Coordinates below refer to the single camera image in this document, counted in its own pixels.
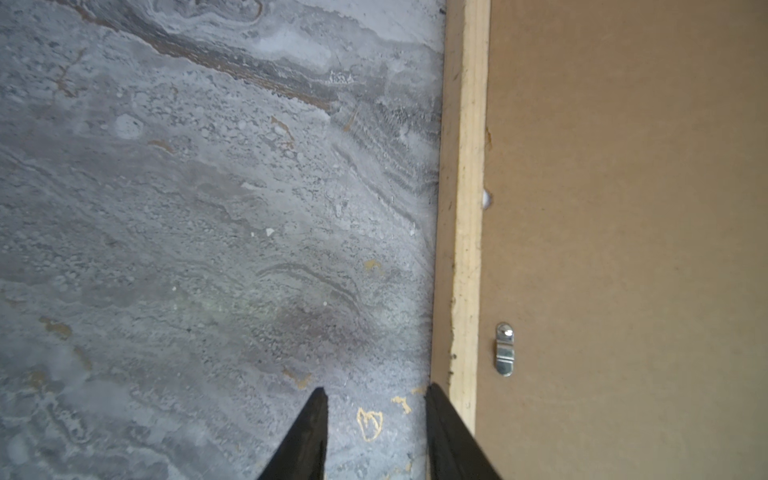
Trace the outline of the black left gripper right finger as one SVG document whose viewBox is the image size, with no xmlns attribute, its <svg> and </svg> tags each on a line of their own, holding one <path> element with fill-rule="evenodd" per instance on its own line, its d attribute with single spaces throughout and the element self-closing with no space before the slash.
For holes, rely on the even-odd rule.
<svg viewBox="0 0 768 480">
<path fill-rule="evenodd" d="M 427 388 L 430 474 L 436 480 L 500 480 L 473 434 L 437 383 Z"/>
</svg>

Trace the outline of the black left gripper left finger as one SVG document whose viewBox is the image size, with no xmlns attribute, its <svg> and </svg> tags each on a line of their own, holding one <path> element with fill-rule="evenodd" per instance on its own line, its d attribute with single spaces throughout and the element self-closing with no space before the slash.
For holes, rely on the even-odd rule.
<svg viewBox="0 0 768 480">
<path fill-rule="evenodd" d="M 328 396 L 313 390 L 258 480 L 323 480 L 328 442 Z"/>
</svg>

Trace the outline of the light wooden picture frame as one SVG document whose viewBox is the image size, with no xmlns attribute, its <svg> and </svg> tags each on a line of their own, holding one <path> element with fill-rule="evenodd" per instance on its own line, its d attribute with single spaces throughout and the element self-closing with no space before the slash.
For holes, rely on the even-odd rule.
<svg viewBox="0 0 768 480">
<path fill-rule="evenodd" d="M 446 4 L 431 379 L 476 424 L 489 0 Z"/>
</svg>

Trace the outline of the brown cardboard backing board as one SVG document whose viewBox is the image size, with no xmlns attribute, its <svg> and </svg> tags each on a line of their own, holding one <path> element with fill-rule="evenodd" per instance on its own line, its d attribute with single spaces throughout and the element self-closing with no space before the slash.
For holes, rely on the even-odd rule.
<svg viewBox="0 0 768 480">
<path fill-rule="evenodd" d="M 767 475 L 767 5 L 492 6 L 476 435 L 505 479 Z"/>
</svg>

